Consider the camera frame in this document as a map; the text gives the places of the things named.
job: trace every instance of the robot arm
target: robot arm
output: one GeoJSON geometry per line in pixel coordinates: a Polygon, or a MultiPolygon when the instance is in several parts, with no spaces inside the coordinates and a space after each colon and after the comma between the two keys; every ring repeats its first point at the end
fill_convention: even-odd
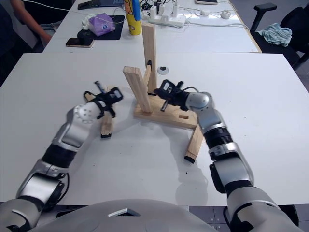
{"type": "Polygon", "coordinates": [[[220,113],[214,109],[207,92],[180,90],[183,82],[174,85],[164,80],[155,93],[168,104],[196,112],[198,123],[213,160],[211,177],[216,189],[227,194],[227,207],[232,231],[299,232],[287,215],[261,189],[253,185],[253,173],[239,146],[228,132],[220,113]]]}
{"type": "Polygon", "coordinates": [[[101,93],[84,105],[75,106],[67,113],[67,121],[54,137],[44,156],[20,186],[16,199],[0,207],[1,231],[27,231],[35,227],[43,209],[52,208],[60,199],[68,175],[69,165],[90,133],[93,122],[105,111],[113,117],[112,105],[122,100],[118,88],[106,93],[96,82],[101,93]]]}

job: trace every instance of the yellow bottle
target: yellow bottle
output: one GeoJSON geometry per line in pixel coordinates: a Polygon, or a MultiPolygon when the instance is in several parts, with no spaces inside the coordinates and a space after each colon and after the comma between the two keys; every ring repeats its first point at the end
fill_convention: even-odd
{"type": "Polygon", "coordinates": [[[141,33],[141,14],[139,0],[124,0],[126,18],[131,35],[141,33]]]}

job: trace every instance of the white wall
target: white wall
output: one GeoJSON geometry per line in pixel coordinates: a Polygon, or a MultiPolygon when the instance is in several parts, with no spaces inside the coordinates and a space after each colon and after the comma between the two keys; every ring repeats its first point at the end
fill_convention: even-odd
{"type": "Polygon", "coordinates": [[[22,25],[14,16],[13,9],[11,7],[9,0],[0,0],[1,5],[6,9],[12,19],[13,28],[16,33],[23,38],[23,40],[29,44],[30,47],[34,47],[37,42],[37,39],[33,35],[33,33],[29,30],[26,25],[22,25]]]}

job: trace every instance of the wooden stand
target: wooden stand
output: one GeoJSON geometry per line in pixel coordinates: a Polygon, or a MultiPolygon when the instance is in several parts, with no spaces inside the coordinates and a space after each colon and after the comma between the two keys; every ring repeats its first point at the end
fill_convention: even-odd
{"type": "Polygon", "coordinates": [[[134,116],[151,121],[168,123],[174,126],[194,129],[185,159],[191,163],[195,162],[198,155],[203,135],[197,125],[197,116],[192,111],[182,111],[178,106],[169,105],[165,112],[160,109],[164,100],[153,96],[157,88],[156,81],[156,54],[155,54],[155,27],[151,24],[142,24],[144,54],[146,71],[144,77],[139,68],[123,68],[123,73],[128,81],[138,105],[134,116]]]}

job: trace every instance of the white table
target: white table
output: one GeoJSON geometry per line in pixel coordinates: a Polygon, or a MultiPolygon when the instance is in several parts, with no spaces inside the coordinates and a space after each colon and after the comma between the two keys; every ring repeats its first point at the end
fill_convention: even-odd
{"type": "MultiPolygon", "coordinates": [[[[115,106],[111,139],[100,140],[97,131],[88,150],[77,154],[61,204],[143,198],[226,205],[211,180],[206,144],[191,164],[183,159],[190,130],[133,118],[136,103],[122,68],[139,66],[143,72],[142,54],[117,62],[117,54],[107,55],[22,56],[0,90],[0,201],[15,196],[66,112],[83,103],[85,90],[97,91],[93,82],[100,80],[119,86],[125,98],[115,106]]],[[[309,203],[309,94],[282,55],[165,54],[157,63],[170,69],[158,75],[158,83],[184,81],[213,95],[256,186],[278,204],[309,203]]]]}
{"type": "MultiPolygon", "coordinates": [[[[65,46],[66,41],[70,37],[77,37],[77,33],[82,29],[82,19],[85,15],[91,13],[107,13],[112,15],[115,7],[94,8],[87,10],[77,10],[77,5],[86,0],[77,0],[71,10],[79,12],[68,12],[57,32],[45,48],[44,52],[126,52],[142,50],[142,36],[132,36],[129,33],[128,24],[125,21],[121,39],[118,41],[95,41],[90,49],[69,48],[65,46]]],[[[211,12],[222,10],[230,10],[232,6],[229,3],[222,2],[218,5],[201,5],[195,4],[194,0],[179,0],[181,7],[189,7],[196,9],[209,9],[211,12]]],[[[241,20],[235,12],[229,20],[222,19],[220,13],[210,15],[209,17],[197,17],[191,10],[193,16],[189,19],[191,22],[202,24],[224,25],[231,23],[240,23],[241,20]]],[[[184,11],[187,18],[191,15],[188,11],[184,11]]],[[[116,15],[125,15],[119,9],[116,15]]],[[[192,52],[208,52],[208,53],[251,53],[259,52],[252,41],[250,34],[245,28],[237,27],[200,27],[189,26],[185,30],[156,25],[156,45],[158,53],[192,53],[192,52]]]]}

